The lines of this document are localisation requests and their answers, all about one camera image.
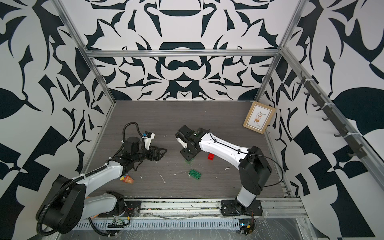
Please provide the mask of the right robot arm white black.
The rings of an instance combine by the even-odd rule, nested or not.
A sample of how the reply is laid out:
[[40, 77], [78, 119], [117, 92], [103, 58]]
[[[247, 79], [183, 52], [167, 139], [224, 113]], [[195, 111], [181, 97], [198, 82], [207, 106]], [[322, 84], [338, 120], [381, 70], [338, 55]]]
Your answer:
[[199, 128], [192, 130], [182, 126], [176, 133], [177, 141], [183, 146], [180, 153], [187, 162], [192, 161], [200, 152], [213, 154], [236, 167], [240, 174], [242, 187], [234, 200], [221, 201], [221, 214], [231, 216], [261, 216], [261, 201], [257, 200], [264, 188], [279, 185], [267, 184], [273, 168], [268, 160], [274, 162], [282, 171], [281, 165], [263, 154], [260, 148], [250, 149], [226, 142], [211, 133], [210, 130]]

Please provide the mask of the dark green wide lego brick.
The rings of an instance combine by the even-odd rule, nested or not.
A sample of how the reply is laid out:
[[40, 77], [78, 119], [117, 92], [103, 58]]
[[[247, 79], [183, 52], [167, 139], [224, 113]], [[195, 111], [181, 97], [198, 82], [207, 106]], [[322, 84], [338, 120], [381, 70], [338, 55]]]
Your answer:
[[200, 180], [201, 179], [201, 176], [202, 174], [194, 169], [191, 169], [189, 171], [189, 176], [191, 176], [192, 178], [196, 179], [196, 180]]

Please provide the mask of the red square lego brick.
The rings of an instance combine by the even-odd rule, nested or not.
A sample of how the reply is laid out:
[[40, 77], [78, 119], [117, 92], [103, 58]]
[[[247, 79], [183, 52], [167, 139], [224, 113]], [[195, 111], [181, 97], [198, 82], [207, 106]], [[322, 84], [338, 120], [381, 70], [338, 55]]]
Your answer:
[[211, 161], [212, 161], [212, 160], [214, 159], [214, 157], [215, 157], [215, 155], [214, 155], [214, 154], [211, 154], [211, 153], [209, 153], [209, 156], [208, 156], [208, 159], [209, 159], [209, 160], [211, 160]]

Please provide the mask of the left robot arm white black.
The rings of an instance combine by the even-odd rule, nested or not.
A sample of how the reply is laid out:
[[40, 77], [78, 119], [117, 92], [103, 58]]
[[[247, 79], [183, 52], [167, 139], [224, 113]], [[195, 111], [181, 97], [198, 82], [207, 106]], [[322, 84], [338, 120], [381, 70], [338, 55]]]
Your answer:
[[136, 171], [144, 160], [161, 160], [168, 150], [151, 146], [151, 141], [148, 137], [130, 137], [122, 141], [118, 151], [102, 167], [77, 178], [57, 178], [36, 214], [38, 235], [65, 234], [84, 219], [121, 213], [125, 205], [123, 195], [116, 192], [92, 198], [89, 195], [130, 170]]

